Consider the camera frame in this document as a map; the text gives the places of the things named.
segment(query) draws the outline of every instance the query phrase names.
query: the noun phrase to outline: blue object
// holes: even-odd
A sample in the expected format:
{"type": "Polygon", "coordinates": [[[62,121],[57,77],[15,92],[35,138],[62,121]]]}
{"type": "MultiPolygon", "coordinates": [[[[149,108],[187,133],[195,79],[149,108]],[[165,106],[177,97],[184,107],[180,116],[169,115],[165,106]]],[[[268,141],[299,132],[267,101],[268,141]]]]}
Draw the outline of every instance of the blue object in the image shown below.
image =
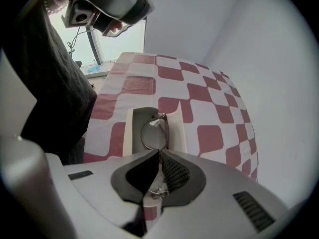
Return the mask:
{"type": "Polygon", "coordinates": [[[99,66],[95,66],[95,67],[88,69],[88,73],[99,72],[99,71],[100,71],[99,66]]]}

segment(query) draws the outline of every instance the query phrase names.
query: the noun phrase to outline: red and white checkered pattern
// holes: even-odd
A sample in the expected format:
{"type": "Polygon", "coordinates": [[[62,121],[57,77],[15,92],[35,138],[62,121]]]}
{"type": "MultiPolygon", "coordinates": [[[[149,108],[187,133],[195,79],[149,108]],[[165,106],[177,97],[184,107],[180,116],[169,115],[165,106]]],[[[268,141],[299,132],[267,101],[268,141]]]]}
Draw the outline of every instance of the red and white checkered pattern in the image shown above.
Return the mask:
{"type": "Polygon", "coordinates": [[[247,109],[229,77],[173,57],[122,53],[93,108],[84,162],[122,156],[127,110],[156,107],[184,120],[189,154],[228,164],[257,180],[258,153],[247,109]]]}

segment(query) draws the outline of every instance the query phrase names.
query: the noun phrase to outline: vent grille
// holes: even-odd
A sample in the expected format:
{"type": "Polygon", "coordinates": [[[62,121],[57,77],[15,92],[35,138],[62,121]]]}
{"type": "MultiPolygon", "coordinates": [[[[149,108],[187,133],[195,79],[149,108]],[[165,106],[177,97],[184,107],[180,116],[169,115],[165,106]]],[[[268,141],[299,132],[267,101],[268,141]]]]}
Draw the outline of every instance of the vent grille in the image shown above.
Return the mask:
{"type": "Polygon", "coordinates": [[[80,179],[80,178],[89,176],[91,174],[93,174],[91,171],[86,170],[86,171],[79,172],[79,173],[72,173],[72,174],[69,174],[68,176],[69,176],[70,180],[75,180],[75,179],[80,179]]]}
{"type": "Polygon", "coordinates": [[[275,220],[261,207],[261,205],[247,192],[233,194],[237,203],[248,216],[258,232],[269,227],[275,220]]]}

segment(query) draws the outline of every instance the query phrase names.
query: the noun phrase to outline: dark gray sweater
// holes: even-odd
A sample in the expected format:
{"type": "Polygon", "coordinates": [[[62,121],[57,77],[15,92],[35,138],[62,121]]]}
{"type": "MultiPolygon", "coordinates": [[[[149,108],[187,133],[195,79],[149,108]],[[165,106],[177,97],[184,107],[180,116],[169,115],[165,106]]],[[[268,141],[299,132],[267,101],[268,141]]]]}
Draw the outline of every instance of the dark gray sweater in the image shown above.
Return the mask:
{"type": "Polygon", "coordinates": [[[4,50],[37,99],[21,136],[69,163],[69,153],[86,131],[97,95],[68,54],[41,3],[14,31],[4,50]]]}

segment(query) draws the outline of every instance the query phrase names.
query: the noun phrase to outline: eyeglasses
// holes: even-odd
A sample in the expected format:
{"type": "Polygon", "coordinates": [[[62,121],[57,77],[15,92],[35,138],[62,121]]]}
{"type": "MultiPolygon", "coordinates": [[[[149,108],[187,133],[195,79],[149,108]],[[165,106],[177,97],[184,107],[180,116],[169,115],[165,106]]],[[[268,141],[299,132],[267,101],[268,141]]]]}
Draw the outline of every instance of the eyeglasses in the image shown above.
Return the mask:
{"type": "Polygon", "coordinates": [[[168,147],[169,126],[166,114],[145,123],[141,132],[141,140],[147,149],[162,150],[168,147]]]}
{"type": "MultiPolygon", "coordinates": [[[[141,132],[141,140],[147,149],[158,149],[161,151],[162,149],[168,148],[169,126],[165,113],[145,123],[141,132]]],[[[168,195],[168,190],[165,179],[163,175],[160,176],[160,174],[158,175],[157,182],[152,184],[149,192],[163,198],[168,195]]]]}

